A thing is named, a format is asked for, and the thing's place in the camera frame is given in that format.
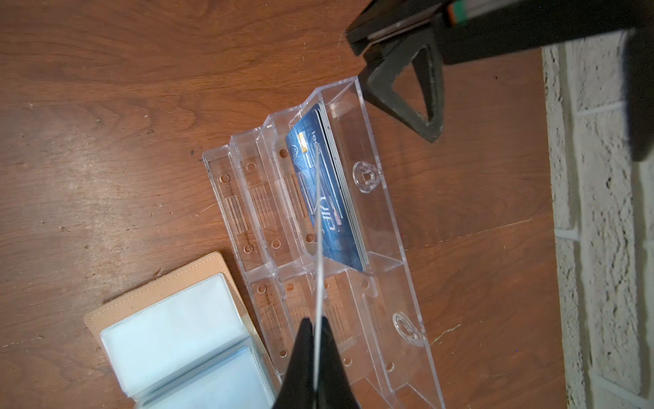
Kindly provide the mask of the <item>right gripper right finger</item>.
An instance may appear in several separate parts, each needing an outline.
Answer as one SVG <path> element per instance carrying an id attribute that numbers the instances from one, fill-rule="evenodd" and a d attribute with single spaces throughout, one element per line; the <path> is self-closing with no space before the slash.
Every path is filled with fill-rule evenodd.
<path id="1" fill-rule="evenodd" d="M 336 339 L 326 317 L 321 319 L 320 352 L 315 376 L 316 408 L 359 408 L 337 349 Z"/>

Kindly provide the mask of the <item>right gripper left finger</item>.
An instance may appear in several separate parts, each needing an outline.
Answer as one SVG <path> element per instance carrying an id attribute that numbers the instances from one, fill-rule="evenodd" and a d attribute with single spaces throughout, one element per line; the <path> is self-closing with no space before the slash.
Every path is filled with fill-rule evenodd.
<path id="1" fill-rule="evenodd" d="M 311 409 L 313 389 L 313 325 L 301 320 L 289 366 L 272 409 Z"/>

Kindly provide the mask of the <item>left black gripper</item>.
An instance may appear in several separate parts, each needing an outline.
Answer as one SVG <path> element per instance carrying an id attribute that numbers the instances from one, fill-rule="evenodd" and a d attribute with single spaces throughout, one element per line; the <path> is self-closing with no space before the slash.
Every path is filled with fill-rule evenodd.
<path id="1" fill-rule="evenodd" d="M 460 64 L 653 26 L 652 1 L 449 3 L 371 1 L 344 32 L 354 54 L 364 52 L 366 67 L 359 83 L 367 102 L 430 143 L 444 129 L 442 60 Z M 443 14 L 434 17 L 434 35 L 415 30 L 374 44 L 427 24 L 443 8 Z"/>

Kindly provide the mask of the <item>tan leather card holder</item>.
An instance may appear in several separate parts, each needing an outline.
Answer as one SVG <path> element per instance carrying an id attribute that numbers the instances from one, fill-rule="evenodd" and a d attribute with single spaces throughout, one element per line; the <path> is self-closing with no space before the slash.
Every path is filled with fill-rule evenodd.
<path id="1" fill-rule="evenodd" d="M 137 408 L 270 408 L 279 380 L 223 256 L 105 303 L 84 323 Z"/>

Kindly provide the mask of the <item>clear plastic organizer box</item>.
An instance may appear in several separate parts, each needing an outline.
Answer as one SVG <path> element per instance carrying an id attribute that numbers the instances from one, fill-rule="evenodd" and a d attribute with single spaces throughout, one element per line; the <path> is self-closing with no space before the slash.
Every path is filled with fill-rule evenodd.
<path id="1" fill-rule="evenodd" d="M 301 321 L 323 315 L 361 407 L 444 407 L 359 81 L 316 88 L 203 160 L 274 376 Z"/>

